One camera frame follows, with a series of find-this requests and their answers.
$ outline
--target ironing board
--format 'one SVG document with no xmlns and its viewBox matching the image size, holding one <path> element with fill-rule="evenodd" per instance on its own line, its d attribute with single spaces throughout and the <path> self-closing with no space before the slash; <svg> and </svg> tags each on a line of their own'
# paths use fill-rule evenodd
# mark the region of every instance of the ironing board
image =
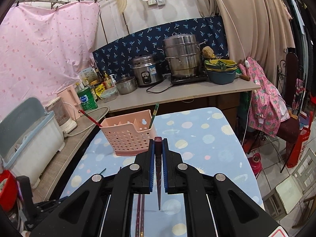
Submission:
<svg viewBox="0 0 316 237">
<path fill-rule="evenodd" d="M 246 155 L 225 116 L 217 108 L 202 108 L 156 116 L 157 135 L 168 139 L 169 149 L 182 155 L 185 163 L 201 173 L 224 173 L 263 208 L 257 181 Z M 135 157 L 116 156 L 100 131 L 91 141 L 74 170 L 61 197 L 72 194 L 93 174 L 116 174 L 120 167 L 132 164 Z M 135 235 L 137 195 L 134 195 L 131 235 Z M 182 194 L 167 195 L 162 185 L 161 210 L 157 187 L 145 196 L 144 236 L 186 236 Z"/>
</svg>

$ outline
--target sponge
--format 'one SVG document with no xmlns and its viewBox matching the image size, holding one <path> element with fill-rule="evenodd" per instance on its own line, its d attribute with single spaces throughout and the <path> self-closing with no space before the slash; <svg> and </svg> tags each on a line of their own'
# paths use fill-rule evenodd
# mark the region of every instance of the sponge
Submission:
<svg viewBox="0 0 316 237">
<path fill-rule="evenodd" d="M 211 47 L 205 46 L 202 50 L 202 55 L 204 58 L 211 59 L 211 58 L 214 58 L 214 51 L 212 50 Z"/>
</svg>

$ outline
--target wall switch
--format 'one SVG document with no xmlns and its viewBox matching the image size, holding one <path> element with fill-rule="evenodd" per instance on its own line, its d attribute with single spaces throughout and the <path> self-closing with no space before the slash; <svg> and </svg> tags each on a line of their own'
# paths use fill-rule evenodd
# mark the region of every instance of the wall switch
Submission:
<svg viewBox="0 0 316 237">
<path fill-rule="evenodd" d="M 149 6 L 157 4 L 156 0 L 148 0 L 147 3 Z"/>
<path fill-rule="evenodd" d="M 158 6 L 163 6 L 166 4 L 165 0 L 156 0 Z"/>
</svg>

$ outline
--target yellow bowl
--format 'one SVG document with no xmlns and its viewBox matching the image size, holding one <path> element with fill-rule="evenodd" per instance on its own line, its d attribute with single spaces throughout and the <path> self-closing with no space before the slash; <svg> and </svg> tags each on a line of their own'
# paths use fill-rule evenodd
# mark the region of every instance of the yellow bowl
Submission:
<svg viewBox="0 0 316 237">
<path fill-rule="evenodd" d="M 226 68 L 226 70 L 221 70 L 221 69 L 212 69 L 212 68 L 208 68 L 208 67 L 205 67 L 206 70 L 209 70 L 209 71 L 216 71 L 216 72 L 226 72 L 226 71 L 232 71 L 232 70 L 236 70 L 237 67 L 234 66 L 232 68 Z"/>
<path fill-rule="evenodd" d="M 204 61 L 204 64 L 218 66 L 218 65 L 216 65 L 216 63 L 218 63 L 218 61 L 222 61 L 222 62 L 226 63 L 227 67 L 232 67 L 232 66 L 237 64 L 235 61 L 232 61 L 232 60 L 208 60 L 208 61 Z"/>
</svg>

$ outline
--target white wall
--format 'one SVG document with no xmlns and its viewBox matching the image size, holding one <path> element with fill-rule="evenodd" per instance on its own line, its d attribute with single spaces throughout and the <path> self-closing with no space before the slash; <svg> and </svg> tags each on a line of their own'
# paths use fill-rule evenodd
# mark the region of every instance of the white wall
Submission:
<svg viewBox="0 0 316 237">
<path fill-rule="evenodd" d="M 123 16 L 117 10 L 116 0 L 98 1 L 104 30 L 99 20 L 94 49 L 106 45 L 105 34 L 108 42 L 128 35 Z M 141 0 L 127 0 L 124 15 L 129 33 L 167 22 L 200 17 L 195 0 L 165 0 L 165 2 L 165 6 L 158 8 L 156 5 L 149 7 L 146 2 Z M 45 8 L 50 8 L 51 6 L 50 3 L 38 2 L 32 3 L 32 5 Z"/>
</svg>

